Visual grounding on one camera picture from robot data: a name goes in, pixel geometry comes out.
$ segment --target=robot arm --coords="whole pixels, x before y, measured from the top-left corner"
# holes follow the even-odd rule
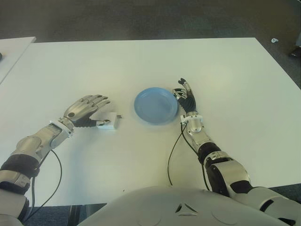
[[[212,191],[265,212],[288,225],[301,225],[301,205],[268,188],[252,187],[246,169],[206,134],[188,83],[184,79],[179,83],[184,89],[174,89],[173,93],[186,112],[186,117],[181,117],[181,120],[187,124],[187,133],[198,153],[199,162],[206,169]]]
[[[108,104],[107,97],[85,96],[64,113],[63,118],[20,140],[16,150],[0,168],[0,225],[20,225],[29,201],[24,196],[30,179],[36,177],[42,160],[51,149],[73,134],[73,127],[104,125],[109,121],[95,121],[90,116]]]

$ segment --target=white plug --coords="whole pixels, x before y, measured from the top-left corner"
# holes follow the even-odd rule
[[[99,125],[97,126],[99,129],[116,129],[117,126],[117,120],[121,118],[121,115],[117,115],[116,112],[104,112],[101,115],[101,119],[97,121],[98,122],[103,122],[104,120],[110,120],[109,123],[104,124],[104,125]]]
[[[278,39],[275,39],[275,38],[273,38],[272,40],[271,40],[271,42],[272,43],[276,43],[276,42],[278,42],[279,40]]]

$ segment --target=black wire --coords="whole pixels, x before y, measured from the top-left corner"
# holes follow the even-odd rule
[[[196,154],[196,155],[198,155],[198,153],[194,150],[194,148],[191,146],[191,144],[187,141],[187,139],[186,139],[186,137],[184,136],[184,129],[183,129],[183,127],[182,127],[182,124],[181,124],[181,134],[182,134],[182,136],[183,136],[183,138],[184,138],[184,140],[186,141],[186,143],[189,145],[189,147],[193,150],[193,152]]]
[[[183,138],[185,139],[185,141],[189,145],[189,147],[193,150],[193,152],[196,155],[198,155],[198,153],[196,152],[196,150],[194,150],[194,148],[191,146],[191,144],[187,141],[186,137],[184,136],[184,133],[183,133],[184,129],[182,128],[182,124],[181,124],[181,134],[182,134]],[[205,186],[206,186],[207,190],[210,191],[209,187],[208,187],[208,184],[207,184],[207,181],[206,181],[206,177],[205,177],[204,165],[202,163],[201,163],[201,165],[202,165],[202,172],[203,172],[203,179],[204,179],[204,182],[205,182]]]
[[[36,212],[38,212],[51,198],[52,196],[54,196],[54,194],[56,193],[56,191],[58,190],[58,187],[60,186],[60,183],[61,183],[61,180],[62,180],[62,175],[63,175],[63,168],[62,168],[62,164],[61,164],[61,161],[59,159],[59,157],[57,156],[57,154],[53,151],[53,150],[50,150],[51,152],[53,152],[53,154],[55,154],[59,164],[60,164],[60,169],[61,169],[61,175],[60,175],[60,180],[58,182],[58,185],[55,189],[55,191],[52,193],[52,195],[40,206],[37,208],[36,211],[34,211],[24,222],[26,222],[29,218],[31,218]]]
[[[168,180],[169,180],[170,185],[173,185],[173,183],[171,182],[170,175],[169,175],[169,162],[170,162],[171,155],[173,154],[174,148],[175,148],[176,144],[178,143],[178,140],[180,139],[181,135],[182,135],[182,133],[179,134],[179,137],[175,141],[175,144],[173,146],[173,149],[170,152],[170,155],[169,155],[169,158],[168,158],[168,162],[167,162],[167,175],[168,175]]]
[[[46,157],[49,155],[49,152],[47,152],[47,154],[45,155],[45,157],[42,159],[42,161],[39,163],[39,165],[37,166],[37,170],[40,169],[40,166],[42,165],[42,163],[44,162],[44,160],[46,159]],[[33,208],[34,208],[34,204],[35,204],[35,194],[34,194],[34,184],[35,184],[35,180],[36,177],[32,178],[32,206],[29,210],[29,213],[27,214],[27,217],[25,218],[24,222],[27,221],[28,217],[31,215]]]
[[[208,187],[208,184],[207,184],[207,181],[206,181],[206,177],[205,177],[204,165],[203,164],[201,164],[201,165],[202,165],[203,178],[204,178],[204,182],[205,182],[206,188],[207,188],[208,191],[210,191],[209,187]]]

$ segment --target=white table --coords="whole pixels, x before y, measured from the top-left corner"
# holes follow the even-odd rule
[[[0,53],[2,54],[2,60],[0,61],[0,84],[30,43],[35,40],[35,37],[0,40]]]
[[[253,186],[300,183],[301,90],[255,38],[31,44],[0,86],[0,160],[80,97],[102,94],[112,101],[106,110],[123,119],[114,131],[76,128],[56,148],[63,180],[48,205],[110,202],[168,185],[180,113],[168,125],[149,125],[133,103],[145,88],[180,87],[181,77],[194,91],[208,134],[245,166]],[[200,164],[182,139],[170,167],[175,186],[204,187]],[[37,205],[58,179],[50,154],[36,179]]]

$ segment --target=floor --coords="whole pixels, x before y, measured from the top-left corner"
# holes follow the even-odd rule
[[[37,42],[49,42],[255,37],[299,88],[301,61],[288,53],[300,31],[298,0],[1,0],[0,7],[0,39],[36,36]],[[272,44],[272,38],[279,42]],[[275,189],[301,200],[300,184]],[[68,207],[46,207],[26,225],[66,225],[67,213]]]

